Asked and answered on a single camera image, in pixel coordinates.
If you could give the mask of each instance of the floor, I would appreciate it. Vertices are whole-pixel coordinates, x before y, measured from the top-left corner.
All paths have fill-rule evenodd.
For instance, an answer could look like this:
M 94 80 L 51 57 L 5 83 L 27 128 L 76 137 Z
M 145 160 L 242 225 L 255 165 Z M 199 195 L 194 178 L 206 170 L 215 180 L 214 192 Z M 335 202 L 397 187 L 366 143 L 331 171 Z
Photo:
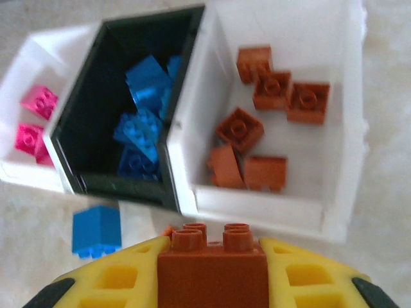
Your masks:
M 32 31 L 152 12 L 196 0 L 14 0 L 0 4 L 0 75 Z M 370 146 L 343 245 L 286 239 L 368 274 L 400 307 L 411 307 L 411 3 L 367 1 L 365 116 Z M 0 183 L 0 307 L 22 307 L 42 286 L 84 264 L 71 255 L 72 213 L 83 197 Z M 122 203 L 124 246 L 158 234 L 177 215 Z M 212 224 L 213 230 L 221 227 Z

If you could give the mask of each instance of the yellow toy part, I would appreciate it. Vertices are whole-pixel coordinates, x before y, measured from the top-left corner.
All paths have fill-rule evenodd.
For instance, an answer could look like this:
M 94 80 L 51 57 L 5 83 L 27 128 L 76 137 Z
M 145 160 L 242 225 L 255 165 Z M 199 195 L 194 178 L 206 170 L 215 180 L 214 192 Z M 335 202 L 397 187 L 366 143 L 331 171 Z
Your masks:
M 282 241 L 259 243 L 267 255 L 270 308 L 369 308 L 351 281 L 368 276 Z
M 76 282 L 54 308 L 157 308 L 157 256 L 169 245 L 156 237 L 58 277 Z

